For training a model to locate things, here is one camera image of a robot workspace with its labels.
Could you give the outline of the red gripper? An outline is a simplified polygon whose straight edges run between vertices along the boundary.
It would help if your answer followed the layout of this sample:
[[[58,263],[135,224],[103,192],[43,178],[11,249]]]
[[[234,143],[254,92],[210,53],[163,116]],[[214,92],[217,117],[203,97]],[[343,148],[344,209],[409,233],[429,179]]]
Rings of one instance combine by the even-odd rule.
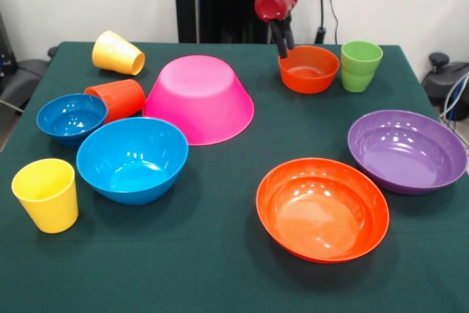
[[[264,22],[270,22],[272,38],[281,59],[287,58],[287,49],[295,48],[291,29],[292,16],[289,14],[297,2],[298,0],[254,0],[257,16]]]

